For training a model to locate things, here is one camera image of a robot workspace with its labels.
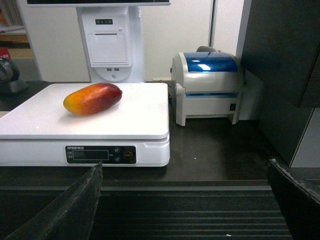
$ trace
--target scale brand label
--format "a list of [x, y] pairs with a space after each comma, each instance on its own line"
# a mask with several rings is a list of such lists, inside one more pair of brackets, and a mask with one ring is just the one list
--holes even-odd
[[85, 147], [84, 146], [67, 146], [66, 149], [67, 150], [84, 150]]

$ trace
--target gray object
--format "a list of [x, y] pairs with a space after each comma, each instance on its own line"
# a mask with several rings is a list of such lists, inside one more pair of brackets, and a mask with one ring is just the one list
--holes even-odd
[[19, 79], [20, 71], [9, 58], [0, 58], [0, 94], [19, 94], [28, 88], [28, 84]]

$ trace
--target monitor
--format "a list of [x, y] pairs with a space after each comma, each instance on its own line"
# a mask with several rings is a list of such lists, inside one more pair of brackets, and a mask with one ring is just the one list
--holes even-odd
[[121, 7], [170, 5], [171, 0], [27, 0], [31, 7]]

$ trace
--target dark countertop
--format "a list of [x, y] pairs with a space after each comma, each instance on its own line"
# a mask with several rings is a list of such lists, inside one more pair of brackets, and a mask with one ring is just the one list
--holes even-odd
[[[49, 83], [29, 84], [27, 92], [20, 96], [1, 96], [0, 111], [12, 110]], [[269, 160], [281, 158], [258, 129], [257, 121], [241, 120], [232, 125], [227, 118], [191, 118], [186, 120], [186, 126], [180, 126], [175, 123], [170, 104], [169, 127], [167, 166], [103, 167], [102, 190], [269, 188]], [[64, 190], [88, 169], [2, 166], [0, 190]]]

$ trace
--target printer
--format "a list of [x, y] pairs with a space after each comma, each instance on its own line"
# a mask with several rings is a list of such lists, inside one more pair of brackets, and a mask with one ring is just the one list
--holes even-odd
[[199, 47], [197, 52], [180, 52], [171, 66], [171, 96], [175, 121], [187, 118], [239, 120], [244, 72], [232, 54]]

